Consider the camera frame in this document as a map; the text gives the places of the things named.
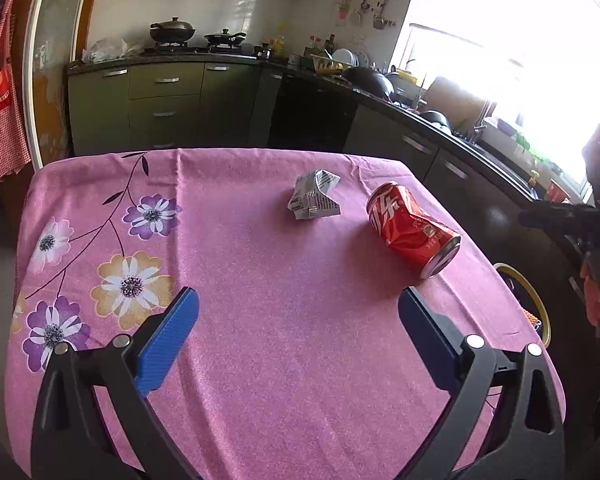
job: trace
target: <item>silver screw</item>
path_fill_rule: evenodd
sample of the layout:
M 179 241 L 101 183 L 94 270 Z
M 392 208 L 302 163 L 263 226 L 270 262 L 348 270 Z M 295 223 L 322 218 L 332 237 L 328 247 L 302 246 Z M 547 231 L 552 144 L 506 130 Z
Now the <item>silver screw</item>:
M 127 334 L 118 334 L 113 338 L 113 346 L 116 348 L 124 348 L 131 343 L 131 338 Z
M 540 345 L 537 345 L 536 343 L 531 343 L 527 345 L 526 349 L 531 355 L 539 356 L 542 354 L 542 349 L 540 348 Z
M 67 343 L 65 343 L 64 341 L 62 341 L 61 343 L 58 343 L 54 347 L 54 352 L 57 355 L 66 354 L 68 351 L 69 351 L 69 345 Z
M 484 339 L 477 334 L 468 335 L 466 342 L 471 348 L 482 348 L 484 346 Z

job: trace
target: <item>can lid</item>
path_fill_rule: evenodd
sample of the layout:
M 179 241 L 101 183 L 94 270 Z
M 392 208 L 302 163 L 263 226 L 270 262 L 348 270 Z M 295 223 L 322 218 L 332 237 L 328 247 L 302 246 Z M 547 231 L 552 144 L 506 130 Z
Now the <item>can lid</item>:
M 460 250 L 460 235 L 456 235 L 451 240 L 449 240 L 446 244 L 442 246 L 442 248 L 434 254 L 431 259 L 427 262 L 427 265 L 424 266 L 422 272 L 420 273 L 420 278 L 426 280 L 431 276 L 435 276 L 442 269 L 444 269 L 451 260 L 454 259 L 454 256 L 458 254 Z
M 382 186 L 376 187 L 376 189 L 374 190 L 374 192 L 369 197 L 369 200 L 366 201 L 366 212 L 367 213 L 369 213 L 369 204 L 371 204 L 371 201 L 376 196 L 378 196 L 379 194 L 381 194 L 385 190 L 385 188 L 387 188 L 388 186 L 398 186 L 398 183 L 395 180 L 390 180 L 389 182 L 385 182 L 384 184 L 382 184 Z

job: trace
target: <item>crumpled newspaper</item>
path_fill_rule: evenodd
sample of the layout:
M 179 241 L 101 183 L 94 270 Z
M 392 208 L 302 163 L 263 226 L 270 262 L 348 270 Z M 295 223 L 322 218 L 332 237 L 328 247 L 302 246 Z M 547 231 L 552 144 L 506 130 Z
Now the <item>crumpled newspaper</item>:
M 340 206 L 327 196 L 340 177 L 326 170 L 315 170 L 296 179 L 296 189 L 286 208 L 296 220 L 311 220 L 340 214 Z

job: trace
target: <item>crushed red can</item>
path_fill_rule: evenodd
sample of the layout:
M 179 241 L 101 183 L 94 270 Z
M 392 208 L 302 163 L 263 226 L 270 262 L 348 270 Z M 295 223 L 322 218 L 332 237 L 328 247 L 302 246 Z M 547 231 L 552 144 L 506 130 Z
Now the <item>crushed red can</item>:
M 422 279 L 444 269 L 460 250 L 460 235 L 432 218 L 397 182 L 376 189 L 366 203 L 373 228 Z

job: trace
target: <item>pink tablecloth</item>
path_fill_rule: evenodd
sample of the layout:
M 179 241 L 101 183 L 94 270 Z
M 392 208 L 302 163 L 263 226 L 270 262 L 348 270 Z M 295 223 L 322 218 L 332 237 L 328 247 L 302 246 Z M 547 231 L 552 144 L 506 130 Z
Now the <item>pink tablecloth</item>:
M 285 208 L 294 181 L 317 168 L 341 176 L 331 195 L 342 214 L 296 221 Z M 5 384 L 17 462 L 29 471 L 46 345 L 102 346 L 189 285 L 200 318 L 149 399 L 205 479 L 393 478 L 448 399 L 398 320 L 405 286 L 417 284 L 433 309 L 496 348 L 539 339 L 466 235 L 440 275 L 415 279 L 366 218 L 369 194 L 387 180 L 459 229 L 403 164 L 375 158 L 171 150 L 144 161 L 74 158 L 37 173 L 20 231 Z M 120 455 L 137 465 L 100 398 Z M 462 462 L 490 417 L 483 410 Z

